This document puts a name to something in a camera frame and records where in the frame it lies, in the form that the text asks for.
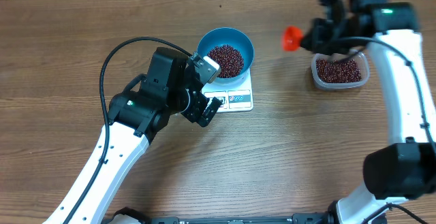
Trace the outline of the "red scoop with blue handle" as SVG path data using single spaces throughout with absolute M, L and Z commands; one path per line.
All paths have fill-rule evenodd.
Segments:
M 302 31 L 298 27 L 289 26 L 282 35 L 282 48 L 285 51 L 296 51 L 300 48 L 302 38 Z

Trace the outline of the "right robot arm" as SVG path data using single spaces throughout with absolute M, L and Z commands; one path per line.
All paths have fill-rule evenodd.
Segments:
M 300 46 L 347 54 L 363 46 L 378 72 L 388 115 L 388 145 L 368 155 L 362 184 L 328 209 L 328 223 L 384 223 L 384 213 L 435 192 L 435 105 L 412 4 L 389 0 L 320 0 Z

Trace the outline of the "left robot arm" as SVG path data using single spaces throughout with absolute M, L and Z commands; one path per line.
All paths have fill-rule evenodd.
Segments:
M 135 77 L 115 95 L 108 120 L 90 158 L 47 223 L 100 223 L 121 183 L 173 114 L 206 127 L 221 101 L 202 88 L 220 66 L 198 53 L 158 47 L 147 74 Z

